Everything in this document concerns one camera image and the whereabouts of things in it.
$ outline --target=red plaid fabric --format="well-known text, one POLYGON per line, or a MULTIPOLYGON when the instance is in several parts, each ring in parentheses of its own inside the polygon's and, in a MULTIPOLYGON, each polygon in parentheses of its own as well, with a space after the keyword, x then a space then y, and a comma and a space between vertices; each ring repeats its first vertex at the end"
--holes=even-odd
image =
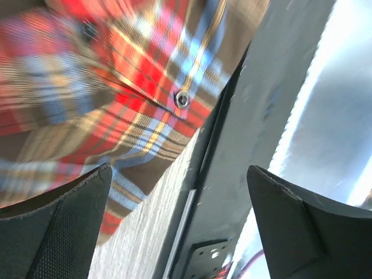
POLYGON ((109 163, 105 240, 208 117, 268 0, 46 2, 0 21, 0 206, 109 163))

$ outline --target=shirt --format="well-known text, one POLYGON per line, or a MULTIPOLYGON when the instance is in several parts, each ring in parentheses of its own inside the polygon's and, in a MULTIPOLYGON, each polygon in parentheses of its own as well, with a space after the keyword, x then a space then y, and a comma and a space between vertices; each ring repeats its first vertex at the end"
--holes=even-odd
POLYGON ((49 0, 0 20, 0 207, 109 163, 100 241, 215 106, 268 0, 49 0))

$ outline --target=gray wood grain surface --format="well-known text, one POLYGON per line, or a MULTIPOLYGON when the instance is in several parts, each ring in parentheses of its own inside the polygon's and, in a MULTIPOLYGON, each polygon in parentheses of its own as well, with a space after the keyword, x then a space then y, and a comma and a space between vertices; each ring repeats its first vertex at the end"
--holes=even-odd
POLYGON ((89 279, 151 279, 198 132, 147 200, 95 250, 89 279))

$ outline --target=button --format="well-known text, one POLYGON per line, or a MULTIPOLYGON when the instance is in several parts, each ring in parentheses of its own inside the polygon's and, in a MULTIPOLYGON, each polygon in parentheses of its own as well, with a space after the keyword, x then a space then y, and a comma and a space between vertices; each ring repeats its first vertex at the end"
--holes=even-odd
POLYGON ((84 20, 81 25, 81 29, 82 29, 81 32, 82 32, 83 40, 85 42, 89 43, 92 40, 97 41, 98 30, 97 30, 97 26, 93 22, 89 20, 84 20))
POLYGON ((180 109, 185 109, 190 103, 190 97, 186 91, 180 91, 176 95, 176 105, 180 109))

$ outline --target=wooden surface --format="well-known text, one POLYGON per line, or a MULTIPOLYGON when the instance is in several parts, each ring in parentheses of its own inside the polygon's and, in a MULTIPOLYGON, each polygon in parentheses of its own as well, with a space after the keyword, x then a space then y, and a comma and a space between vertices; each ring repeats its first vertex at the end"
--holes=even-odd
POLYGON ((96 248, 89 279, 152 278, 197 136, 164 173, 148 199, 122 222, 107 243, 96 248))

